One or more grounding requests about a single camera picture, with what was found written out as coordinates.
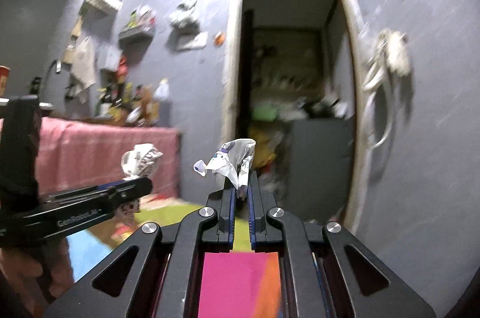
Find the person's left hand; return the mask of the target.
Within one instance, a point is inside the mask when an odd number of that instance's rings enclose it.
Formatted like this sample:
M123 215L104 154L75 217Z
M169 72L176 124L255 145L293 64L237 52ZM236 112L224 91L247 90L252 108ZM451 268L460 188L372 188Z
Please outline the person's left hand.
M68 240L59 239L46 250L51 274L49 293L58 298L75 284ZM38 286L41 264L20 250L2 248L1 272L26 310L33 317L42 317L49 303Z

